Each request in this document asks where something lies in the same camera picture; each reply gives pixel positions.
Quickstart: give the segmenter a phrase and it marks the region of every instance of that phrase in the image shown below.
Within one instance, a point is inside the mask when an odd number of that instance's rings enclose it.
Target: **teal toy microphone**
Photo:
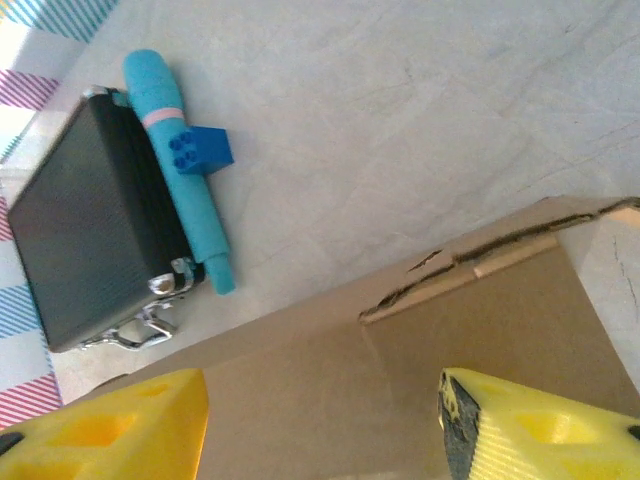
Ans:
[[[171,198],[193,251],[220,295],[235,289],[229,243],[202,175],[181,174],[175,144],[190,142],[180,90],[158,52],[137,50],[124,61],[129,101],[147,130]]]

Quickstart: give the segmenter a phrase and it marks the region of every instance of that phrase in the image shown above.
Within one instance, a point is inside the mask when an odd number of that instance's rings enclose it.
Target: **toy suitcase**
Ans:
[[[155,311],[201,282],[153,148],[126,97],[94,87],[9,210],[49,348],[171,338]],[[120,333],[133,320],[152,335]]]

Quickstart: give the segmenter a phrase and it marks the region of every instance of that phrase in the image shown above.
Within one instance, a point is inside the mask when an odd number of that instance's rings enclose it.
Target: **pink band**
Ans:
[[[175,107],[159,108],[158,110],[154,110],[147,114],[142,119],[142,125],[144,125],[144,128],[149,128],[152,125],[168,118],[180,118],[184,120],[184,113],[182,113],[182,110]]]

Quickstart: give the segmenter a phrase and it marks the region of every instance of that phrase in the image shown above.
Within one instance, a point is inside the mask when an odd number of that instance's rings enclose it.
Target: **gray marble surface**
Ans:
[[[59,110],[141,47],[229,130],[211,186],[240,288],[200,287],[143,355],[57,356],[66,399],[544,196],[638,193],[633,0],[121,0]]]

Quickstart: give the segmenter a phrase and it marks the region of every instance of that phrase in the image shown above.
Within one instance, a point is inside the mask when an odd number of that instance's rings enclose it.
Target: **cardboard box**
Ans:
[[[545,199],[87,398],[202,368],[211,417],[199,479],[449,478],[436,407],[449,366],[640,416],[556,236],[612,214],[637,227],[639,205]]]

